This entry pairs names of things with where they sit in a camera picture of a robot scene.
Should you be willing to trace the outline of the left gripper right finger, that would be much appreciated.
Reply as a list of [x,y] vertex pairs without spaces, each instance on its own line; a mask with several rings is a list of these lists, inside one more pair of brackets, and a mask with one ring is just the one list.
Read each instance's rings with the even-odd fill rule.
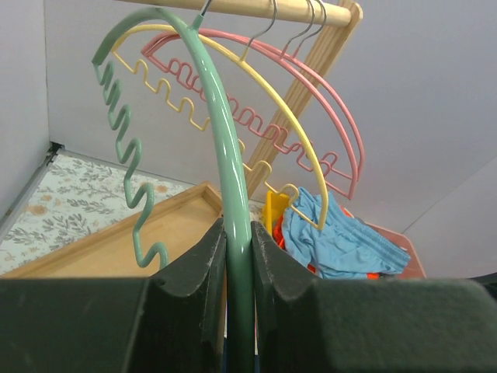
[[471,280],[324,280],[252,223],[263,372],[494,372],[496,302]]

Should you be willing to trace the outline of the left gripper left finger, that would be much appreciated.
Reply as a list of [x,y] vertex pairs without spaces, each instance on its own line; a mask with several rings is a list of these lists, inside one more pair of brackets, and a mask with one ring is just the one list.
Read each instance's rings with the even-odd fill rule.
[[3,372],[219,372],[226,235],[150,277],[4,279]]

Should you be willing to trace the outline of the green wavy hanger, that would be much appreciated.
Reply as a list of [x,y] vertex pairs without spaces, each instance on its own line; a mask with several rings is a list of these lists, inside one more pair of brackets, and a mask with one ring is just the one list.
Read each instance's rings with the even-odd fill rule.
[[210,122],[213,128],[218,172],[224,213],[224,230],[227,234],[227,280],[228,280],[228,351],[229,372],[253,372],[255,370],[255,299],[252,272],[252,231],[248,196],[245,190],[245,174],[241,151],[227,95],[221,78],[206,48],[200,41],[199,29],[203,15],[199,14],[187,25],[173,12],[147,7],[132,12],[119,21],[105,36],[96,51],[92,65],[103,88],[103,98],[108,107],[108,121],[117,132],[116,155],[120,164],[129,167],[123,180],[127,206],[135,208],[141,201],[144,209],[132,231],[134,255],[137,265],[146,267],[155,258],[165,267],[169,262],[166,247],[161,242],[149,250],[141,247],[140,230],[152,211],[155,202],[151,184],[147,183],[136,192],[132,191],[130,179],[142,156],[142,143],[138,138],[128,145],[122,140],[131,122],[130,106],[120,106],[121,81],[114,76],[114,64],[106,60],[117,41],[132,27],[149,20],[166,21],[180,35],[200,75],[205,89]]

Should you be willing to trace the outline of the light blue shorts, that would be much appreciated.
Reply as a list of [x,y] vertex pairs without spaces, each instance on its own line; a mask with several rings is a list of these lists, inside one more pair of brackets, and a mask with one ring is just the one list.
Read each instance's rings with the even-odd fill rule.
[[312,265],[320,278],[366,280],[371,274],[401,274],[411,259],[406,250],[377,233],[358,218],[346,215],[328,194],[325,226],[316,229],[298,213],[312,221],[319,219],[321,196],[304,188],[293,206],[285,210],[282,234],[286,251],[302,266]]

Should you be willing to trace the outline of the orange shorts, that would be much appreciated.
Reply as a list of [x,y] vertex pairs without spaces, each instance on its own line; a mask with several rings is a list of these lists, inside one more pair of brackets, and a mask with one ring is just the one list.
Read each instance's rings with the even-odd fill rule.
[[[354,218],[353,215],[346,210],[345,207],[340,206],[342,212],[351,218]],[[276,244],[283,250],[286,251],[286,247],[284,244],[284,237],[282,233],[282,222],[283,222],[283,210],[270,210],[267,205],[264,206],[263,208],[263,221],[266,224],[266,228],[269,226],[270,230],[269,233],[271,233],[271,236],[275,240]],[[308,264],[308,270],[311,271],[313,274],[316,274],[316,268],[312,266],[311,264]],[[380,274],[367,274],[367,278],[370,280],[378,280],[380,279]]]

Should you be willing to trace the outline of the pink wavy hanger front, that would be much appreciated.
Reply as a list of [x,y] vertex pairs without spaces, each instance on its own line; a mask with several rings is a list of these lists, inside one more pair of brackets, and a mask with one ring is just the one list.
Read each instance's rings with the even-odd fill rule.
[[[156,67],[161,71],[166,73],[171,73],[176,76],[176,80],[187,89],[194,90],[196,81],[199,79],[198,76],[193,74],[193,67],[190,64],[183,63],[176,58],[170,60],[169,63],[162,62],[159,58],[155,56],[155,53],[168,42],[173,40],[178,40],[179,35],[172,31],[165,31],[159,35],[153,37],[142,48],[141,53]],[[322,105],[325,112],[330,117],[331,121],[335,125],[335,128],[340,134],[342,142],[349,156],[349,163],[351,166],[352,173],[350,175],[343,173],[335,168],[335,163],[338,160],[338,156],[334,152],[327,152],[319,160],[320,164],[324,166],[323,175],[327,176],[330,172],[334,172],[348,180],[350,180],[350,187],[348,191],[342,191],[337,186],[333,186],[330,182],[326,185],[333,189],[334,191],[342,194],[345,197],[352,198],[356,189],[356,185],[359,181],[360,175],[363,171],[363,156],[364,156],[364,146],[362,138],[360,136],[356,122],[349,111],[347,105],[342,101],[339,94],[332,88],[332,86],[325,81],[316,71],[308,67],[305,63],[299,59],[287,54],[284,51],[279,50],[270,44],[264,43],[262,41],[253,42],[250,47],[264,55],[268,59],[276,62],[280,67],[291,73],[298,84],[304,88]],[[356,139],[357,148],[359,151],[359,156],[355,156],[353,151],[352,143],[349,139],[349,135],[346,133],[345,128],[335,110],[329,101],[318,91],[318,89],[311,84],[311,79],[315,78],[319,84],[321,84],[329,95],[336,101],[338,107],[343,112],[345,118],[347,119],[354,137]],[[228,100],[235,104],[234,119],[236,122],[247,127],[252,133],[256,134],[260,138],[270,140],[272,142],[273,148],[287,154],[289,152],[295,152],[297,150],[296,144],[287,145],[285,143],[290,132],[287,129],[282,128],[275,121],[270,124],[264,124],[262,118],[249,106],[240,108],[239,102],[229,97]]]

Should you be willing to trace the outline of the yellow wavy hanger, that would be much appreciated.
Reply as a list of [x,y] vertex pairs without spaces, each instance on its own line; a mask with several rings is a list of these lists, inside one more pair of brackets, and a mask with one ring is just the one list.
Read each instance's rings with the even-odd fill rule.
[[[159,94],[161,90],[164,89],[165,103],[167,103],[172,109],[174,109],[174,111],[181,113],[185,108],[187,108],[189,110],[189,122],[199,131],[205,131],[208,125],[210,124],[210,118],[207,118],[202,124],[196,123],[193,120],[193,113],[195,110],[195,106],[191,99],[184,97],[182,98],[180,104],[178,106],[175,106],[169,100],[171,85],[167,79],[165,78],[159,79],[158,84],[156,86],[153,86],[148,82],[148,62],[152,60],[151,56],[146,58],[140,58],[137,60],[134,66],[131,66],[117,53],[118,48],[130,35],[144,31],[158,31],[160,33],[158,35],[158,39],[151,43],[152,47],[157,47],[161,42],[165,41],[166,37],[172,37],[172,39],[174,40],[179,38],[179,34],[176,33],[176,31],[172,26],[164,24],[146,24],[141,26],[134,26],[130,30],[126,31],[119,39],[117,39],[116,43],[114,43],[114,45],[110,49],[110,52],[132,74],[136,75],[139,71],[142,71],[144,73],[144,84],[153,93]],[[308,158],[309,162],[312,165],[311,171],[314,173],[316,177],[320,191],[321,205],[319,210],[319,216],[316,218],[312,218],[306,215],[296,205],[296,201],[301,196],[301,192],[295,185],[288,183],[284,185],[284,187],[281,190],[276,190],[267,182],[267,178],[272,172],[272,166],[269,164],[269,162],[260,160],[253,167],[243,165],[245,171],[253,173],[257,169],[261,169],[263,171],[262,181],[266,186],[266,188],[276,194],[282,194],[288,192],[290,194],[289,208],[293,210],[296,214],[298,214],[307,223],[314,226],[318,230],[322,230],[325,227],[326,217],[328,214],[328,206],[329,206],[328,188],[325,182],[325,177],[323,176],[321,170],[321,164],[319,163],[319,160],[315,154],[315,151],[311,145],[310,140],[308,139],[308,136],[305,134],[302,126],[298,122],[298,119],[294,116],[293,112],[288,107],[288,105],[283,101],[280,95],[276,93],[275,89],[257,71],[255,71],[255,69],[253,69],[249,64],[247,64],[243,58],[240,58],[238,55],[228,50],[226,47],[210,39],[209,37],[205,37],[204,35],[200,36],[200,41],[206,44],[207,46],[213,48],[215,51],[223,54],[231,62],[235,63],[239,68],[241,68],[245,73],[251,76],[252,79],[256,83],[258,83],[263,90],[266,91],[269,97],[280,108],[280,112],[283,113],[285,118],[290,122],[290,127],[299,137],[298,143],[292,144],[287,150],[285,150],[281,145],[277,144],[277,142],[279,141],[278,137],[273,137],[270,140],[272,145],[274,145],[277,150],[283,151],[283,153],[285,154],[287,154],[288,152],[299,150],[302,155],[306,155],[306,157]]]

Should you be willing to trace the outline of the wooden clothes rack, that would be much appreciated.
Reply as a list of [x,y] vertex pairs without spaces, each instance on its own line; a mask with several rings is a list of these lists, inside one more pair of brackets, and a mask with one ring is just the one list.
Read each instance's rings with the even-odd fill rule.
[[[352,16],[349,25],[326,27],[306,59],[302,61],[322,78],[363,17],[362,9],[355,2],[344,1],[341,6]],[[201,35],[219,44],[220,39],[224,38],[223,32],[212,29],[200,29],[199,36]],[[239,35],[233,35],[232,40],[250,49],[250,45],[255,42]],[[315,78],[311,79],[311,84],[319,92],[320,88],[323,88]],[[287,94],[280,97],[297,119],[309,100],[314,98],[306,88],[298,84],[295,78]],[[280,112],[280,108],[273,121],[290,132],[285,141],[287,145],[299,142],[299,137],[290,127],[290,122]],[[279,151],[273,148],[270,140],[261,138],[246,165],[253,167],[258,161],[263,160],[272,166],[277,152]],[[254,190],[257,184],[263,184],[261,169],[253,173],[247,171],[245,173],[248,176],[249,190]],[[141,268],[137,265],[134,255],[132,231],[142,211],[101,232],[87,235],[5,274],[7,277],[151,275],[163,268],[159,263],[159,258],[155,257],[149,265]],[[184,254],[191,245],[197,243],[205,231],[220,217],[221,212],[221,196],[209,183],[201,183],[199,186],[189,188],[162,202],[155,201],[150,215],[140,230],[141,247],[147,251],[156,242],[163,243],[169,257],[169,264]]]

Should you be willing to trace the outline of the pink divided tray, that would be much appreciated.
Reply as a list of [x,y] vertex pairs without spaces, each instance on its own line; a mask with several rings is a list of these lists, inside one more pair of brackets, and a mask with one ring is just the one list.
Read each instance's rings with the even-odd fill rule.
[[405,270],[402,274],[398,275],[398,278],[401,279],[414,279],[414,278],[425,278],[426,274],[419,259],[419,256],[415,250],[415,247],[412,245],[412,242],[403,234],[394,232],[387,228],[380,227],[379,225],[374,225],[372,223],[366,223],[366,225],[370,226],[373,230],[378,232],[380,235],[393,242],[396,246],[399,246],[401,249],[406,251],[411,259],[406,266]]

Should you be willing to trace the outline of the yellow plastic bin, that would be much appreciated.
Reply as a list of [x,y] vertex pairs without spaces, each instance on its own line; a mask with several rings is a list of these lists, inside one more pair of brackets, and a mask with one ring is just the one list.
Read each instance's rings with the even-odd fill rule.
[[283,213],[288,208],[290,197],[285,193],[274,193],[268,191],[264,207],[262,209],[262,223],[270,235],[273,234],[273,227],[277,221],[283,216]]

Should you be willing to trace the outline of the floral table mat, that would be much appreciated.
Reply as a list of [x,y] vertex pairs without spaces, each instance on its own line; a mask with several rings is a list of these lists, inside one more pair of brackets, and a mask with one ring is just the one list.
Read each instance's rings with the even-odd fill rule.
[[1,272],[131,216],[124,175],[106,163],[58,155],[1,242]]

